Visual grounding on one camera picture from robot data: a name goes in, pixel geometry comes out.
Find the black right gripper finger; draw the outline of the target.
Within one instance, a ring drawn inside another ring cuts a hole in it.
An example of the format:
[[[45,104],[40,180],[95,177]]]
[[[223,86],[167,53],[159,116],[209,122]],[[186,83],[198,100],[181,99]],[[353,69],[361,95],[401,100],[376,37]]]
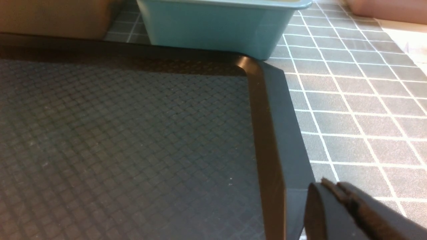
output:
[[[308,187],[308,240],[425,240],[426,228],[349,182],[326,178]]]

